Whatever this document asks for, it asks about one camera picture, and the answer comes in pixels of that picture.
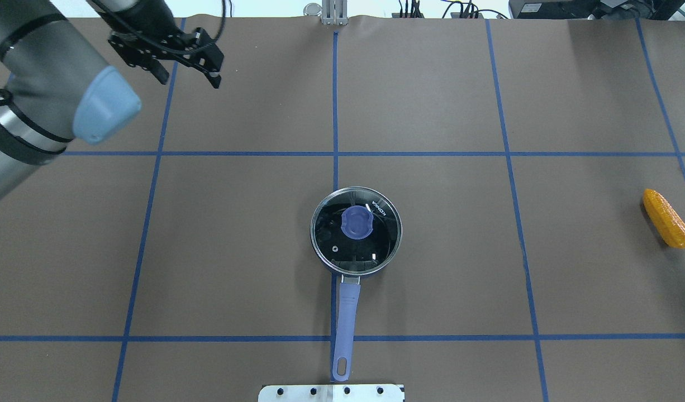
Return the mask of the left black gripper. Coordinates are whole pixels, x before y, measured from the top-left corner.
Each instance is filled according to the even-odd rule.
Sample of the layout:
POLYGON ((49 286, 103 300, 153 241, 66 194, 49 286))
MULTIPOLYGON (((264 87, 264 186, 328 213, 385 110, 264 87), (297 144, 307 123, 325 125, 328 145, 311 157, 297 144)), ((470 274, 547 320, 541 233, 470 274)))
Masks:
POLYGON ((197 27, 191 33, 179 30, 159 39, 157 44, 155 39, 144 40, 143 36, 143 33, 133 33, 118 26, 110 31, 108 43, 128 66, 150 71, 162 85, 167 84, 170 73, 160 60, 173 60, 197 69, 213 88, 220 88, 225 56, 204 28, 197 27))

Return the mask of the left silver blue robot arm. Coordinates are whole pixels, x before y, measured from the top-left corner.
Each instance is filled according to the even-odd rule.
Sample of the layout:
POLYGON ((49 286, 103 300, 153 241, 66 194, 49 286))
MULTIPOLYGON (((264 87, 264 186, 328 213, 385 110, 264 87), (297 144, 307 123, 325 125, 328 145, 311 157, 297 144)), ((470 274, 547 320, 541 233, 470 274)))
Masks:
MULTIPOLYGON (((166 84, 162 60, 202 72, 220 86, 224 54, 198 27, 184 32, 164 1, 90 1, 110 27, 108 43, 130 67, 166 84)), ((0 200, 72 140, 97 145, 135 119, 142 102, 125 77, 49 1, 0 1, 0 200)))

